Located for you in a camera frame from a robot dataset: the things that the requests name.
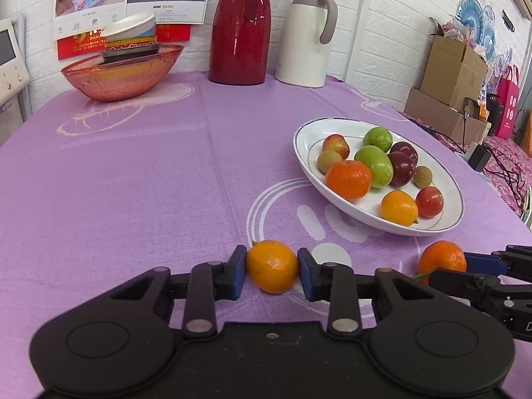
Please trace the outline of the orange tangerine back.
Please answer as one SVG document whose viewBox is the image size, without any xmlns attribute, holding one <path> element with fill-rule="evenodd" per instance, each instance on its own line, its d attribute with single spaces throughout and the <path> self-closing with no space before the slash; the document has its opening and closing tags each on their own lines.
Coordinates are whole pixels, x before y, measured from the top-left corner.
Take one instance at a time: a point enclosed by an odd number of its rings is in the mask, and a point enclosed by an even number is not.
<svg viewBox="0 0 532 399">
<path fill-rule="evenodd" d="M 467 270 L 465 253 L 451 241 L 439 240 L 430 244 L 418 260 L 419 280 L 427 285 L 430 274 L 437 269 L 465 272 Z"/>
</svg>

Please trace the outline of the small yellow orange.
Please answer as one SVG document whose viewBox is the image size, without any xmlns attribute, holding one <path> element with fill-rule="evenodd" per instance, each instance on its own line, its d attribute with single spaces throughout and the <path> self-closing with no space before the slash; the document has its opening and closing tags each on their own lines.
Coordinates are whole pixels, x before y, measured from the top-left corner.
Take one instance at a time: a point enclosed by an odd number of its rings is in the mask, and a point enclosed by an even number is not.
<svg viewBox="0 0 532 399">
<path fill-rule="evenodd" d="M 380 202 L 380 217 L 401 226 L 411 226 L 418 222 L 418 206 L 406 192 L 393 190 Z"/>
<path fill-rule="evenodd" d="M 287 292 L 299 276 L 296 255 L 277 240 L 252 243 L 245 262 L 252 282 L 268 294 L 280 295 Z"/>
</svg>

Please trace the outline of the red cherry tomato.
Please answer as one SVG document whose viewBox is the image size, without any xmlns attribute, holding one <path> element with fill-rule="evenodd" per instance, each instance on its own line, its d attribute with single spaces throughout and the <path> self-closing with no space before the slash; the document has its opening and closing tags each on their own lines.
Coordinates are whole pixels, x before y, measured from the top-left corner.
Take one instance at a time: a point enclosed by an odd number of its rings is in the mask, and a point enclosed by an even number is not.
<svg viewBox="0 0 532 399">
<path fill-rule="evenodd" d="M 427 187 L 418 192 L 416 204 L 421 218 L 432 219 L 443 211 L 444 197 L 439 189 Z"/>
</svg>

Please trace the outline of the large orange tangerine front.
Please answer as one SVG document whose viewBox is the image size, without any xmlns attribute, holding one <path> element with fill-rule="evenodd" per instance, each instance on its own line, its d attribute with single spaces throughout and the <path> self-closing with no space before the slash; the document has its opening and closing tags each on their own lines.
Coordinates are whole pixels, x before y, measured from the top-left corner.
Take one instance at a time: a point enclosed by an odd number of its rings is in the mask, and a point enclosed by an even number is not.
<svg viewBox="0 0 532 399">
<path fill-rule="evenodd" d="M 365 197 L 371 182 L 371 170 L 358 160 L 334 163 L 326 173 L 327 187 L 349 202 Z"/>
</svg>

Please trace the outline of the oval green apple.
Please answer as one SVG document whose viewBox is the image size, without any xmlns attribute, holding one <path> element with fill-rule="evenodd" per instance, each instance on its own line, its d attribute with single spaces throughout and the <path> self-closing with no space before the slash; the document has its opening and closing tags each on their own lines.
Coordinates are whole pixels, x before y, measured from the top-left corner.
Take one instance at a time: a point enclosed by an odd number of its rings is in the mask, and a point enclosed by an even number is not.
<svg viewBox="0 0 532 399">
<path fill-rule="evenodd" d="M 363 146 L 355 153 L 354 159 L 370 169 L 373 188 L 384 188 L 390 184 L 393 168 L 384 151 L 374 146 Z"/>
</svg>

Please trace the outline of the brown longan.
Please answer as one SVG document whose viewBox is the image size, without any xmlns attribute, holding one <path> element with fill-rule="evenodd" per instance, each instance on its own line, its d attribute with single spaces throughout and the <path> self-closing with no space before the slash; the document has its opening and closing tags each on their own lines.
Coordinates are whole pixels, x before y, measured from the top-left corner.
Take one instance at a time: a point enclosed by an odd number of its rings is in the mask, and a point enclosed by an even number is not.
<svg viewBox="0 0 532 399">
<path fill-rule="evenodd" d="M 319 171 L 325 175 L 331 166 L 341 161 L 343 161 L 343 158 L 337 151 L 323 150 L 318 156 L 317 166 Z"/>
<path fill-rule="evenodd" d="M 418 188 L 427 188 L 433 182 L 433 173 L 426 166 L 416 167 L 413 175 L 413 182 Z"/>
</svg>

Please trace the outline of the dark red plum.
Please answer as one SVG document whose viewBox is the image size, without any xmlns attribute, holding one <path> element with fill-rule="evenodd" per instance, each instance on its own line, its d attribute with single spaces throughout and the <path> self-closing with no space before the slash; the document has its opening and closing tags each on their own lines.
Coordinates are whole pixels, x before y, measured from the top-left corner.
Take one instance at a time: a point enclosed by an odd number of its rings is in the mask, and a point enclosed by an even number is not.
<svg viewBox="0 0 532 399">
<path fill-rule="evenodd" d="M 400 151 L 393 151 L 388 157 L 393 168 L 390 185 L 393 188 L 402 188 L 413 178 L 416 165 L 408 155 Z"/>
<path fill-rule="evenodd" d="M 398 141 L 394 143 L 390 149 L 390 153 L 393 152 L 401 152 L 405 154 L 414 162 L 415 166 L 418 165 L 418 152 L 409 142 Z"/>
</svg>

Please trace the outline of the red yellow peach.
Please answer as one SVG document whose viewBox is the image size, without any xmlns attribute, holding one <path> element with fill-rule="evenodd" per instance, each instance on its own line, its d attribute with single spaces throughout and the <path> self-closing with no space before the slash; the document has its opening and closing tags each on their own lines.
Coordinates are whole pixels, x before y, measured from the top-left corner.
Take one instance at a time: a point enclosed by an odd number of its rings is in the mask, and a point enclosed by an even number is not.
<svg viewBox="0 0 532 399">
<path fill-rule="evenodd" d="M 343 135 L 331 134 L 324 139 L 322 150 L 333 150 L 340 155 L 343 160 L 347 160 L 350 154 L 350 147 Z"/>
</svg>

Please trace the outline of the round green apple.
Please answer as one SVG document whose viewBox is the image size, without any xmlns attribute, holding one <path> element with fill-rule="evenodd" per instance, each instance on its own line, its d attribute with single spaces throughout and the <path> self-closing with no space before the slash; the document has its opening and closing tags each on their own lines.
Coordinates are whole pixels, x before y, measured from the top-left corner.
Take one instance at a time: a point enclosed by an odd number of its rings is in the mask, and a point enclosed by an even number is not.
<svg viewBox="0 0 532 399">
<path fill-rule="evenodd" d="M 373 127 L 365 133 L 362 145 L 374 146 L 387 153 L 393 145 L 393 137 L 386 128 Z"/>
</svg>

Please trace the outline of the black power adapter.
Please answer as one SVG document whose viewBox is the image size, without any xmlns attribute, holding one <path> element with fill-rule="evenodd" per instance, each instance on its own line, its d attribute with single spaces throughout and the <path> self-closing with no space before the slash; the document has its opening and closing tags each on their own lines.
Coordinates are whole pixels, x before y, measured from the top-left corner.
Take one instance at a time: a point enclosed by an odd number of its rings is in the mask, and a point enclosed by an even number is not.
<svg viewBox="0 0 532 399">
<path fill-rule="evenodd" d="M 491 159 L 490 149 L 483 144 L 476 145 L 468 157 L 467 163 L 475 172 L 483 172 Z"/>
</svg>

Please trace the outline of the purple tablecloth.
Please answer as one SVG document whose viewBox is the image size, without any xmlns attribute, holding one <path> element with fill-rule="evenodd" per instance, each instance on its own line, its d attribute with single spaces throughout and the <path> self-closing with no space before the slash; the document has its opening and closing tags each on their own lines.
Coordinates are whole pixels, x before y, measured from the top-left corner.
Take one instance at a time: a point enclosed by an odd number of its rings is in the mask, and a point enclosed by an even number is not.
<svg viewBox="0 0 532 399">
<path fill-rule="evenodd" d="M 527 226 L 456 154 L 336 79 L 305 89 L 171 74 L 113 104 L 69 91 L 1 148 L 2 397 L 39 394 L 28 346 L 42 324 L 150 268 L 188 272 L 239 244 L 277 240 L 361 274 L 413 274 L 430 238 L 347 217 L 303 174 L 292 137 L 320 117 L 385 127 L 440 160 L 465 200 L 464 218 L 445 234 L 461 249 L 531 243 Z"/>
</svg>

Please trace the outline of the pink shopping bag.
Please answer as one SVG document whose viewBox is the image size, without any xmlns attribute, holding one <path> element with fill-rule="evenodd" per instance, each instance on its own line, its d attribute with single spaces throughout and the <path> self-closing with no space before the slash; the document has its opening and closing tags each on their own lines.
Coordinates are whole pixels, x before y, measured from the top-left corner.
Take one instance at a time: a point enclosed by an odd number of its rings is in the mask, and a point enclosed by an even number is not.
<svg viewBox="0 0 532 399">
<path fill-rule="evenodd" d="M 515 65 L 511 65 L 508 67 L 506 74 L 500 78 L 497 90 L 498 101 L 502 105 L 502 111 L 495 135 L 502 139 L 508 139 L 513 132 L 519 98 L 518 84 L 518 68 Z"/>
</svg>

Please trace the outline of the cardboard box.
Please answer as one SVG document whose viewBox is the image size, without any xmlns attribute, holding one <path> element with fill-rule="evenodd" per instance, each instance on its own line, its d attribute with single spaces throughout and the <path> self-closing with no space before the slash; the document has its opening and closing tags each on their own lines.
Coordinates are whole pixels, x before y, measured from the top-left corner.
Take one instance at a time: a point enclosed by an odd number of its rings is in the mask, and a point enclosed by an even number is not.
<svg viewBox="0 0 532 399">
<path fill-rule="evenodd" d="M 404 113 L 431 126 L 460 145 L 469 145 L 471 142 L 482 143 L 491 126 L 483 120 L 471 116 L 465 117 L 454 108 L 438 102 L 416 88 L 409 91 Z"/>
<path fill-rule="evenodd" d="M 420 91 L 460 110 L 465 98 L 478 99 L 487 71 L 486 62 L 469 45 L 436 36 Z"/>
</svg>

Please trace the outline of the blue paper fans decoration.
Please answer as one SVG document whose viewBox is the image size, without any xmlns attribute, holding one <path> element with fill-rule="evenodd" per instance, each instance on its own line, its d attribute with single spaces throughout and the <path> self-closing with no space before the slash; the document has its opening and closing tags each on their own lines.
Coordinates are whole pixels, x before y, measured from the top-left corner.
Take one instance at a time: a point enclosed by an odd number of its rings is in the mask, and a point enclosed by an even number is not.
<svg viewBox="0 0 532 399">
<path fill-rule="evenodd" d="M 495 14 L 490 5 L 482 6 L 479 0 L 462 0 L 456 18 L 470 29 L 475 43 L 484 47 L 486 61 L 491 61 L 496 52 L 496 35 Z"/>
</svg>

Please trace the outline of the white water dispenser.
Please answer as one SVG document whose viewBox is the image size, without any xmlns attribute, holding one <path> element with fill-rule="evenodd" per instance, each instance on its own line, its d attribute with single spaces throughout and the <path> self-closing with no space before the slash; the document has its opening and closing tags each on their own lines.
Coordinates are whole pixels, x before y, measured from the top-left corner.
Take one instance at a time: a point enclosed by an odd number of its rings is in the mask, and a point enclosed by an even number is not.
<svg viewBox="0 0 532 399">
<path fill-rule="evenodd" d="M 31 77 L 25 60 L 25 19 L 21 12 L 1 20 L 0 142 L 4 144 L 33 114 Z"/>
</svg>

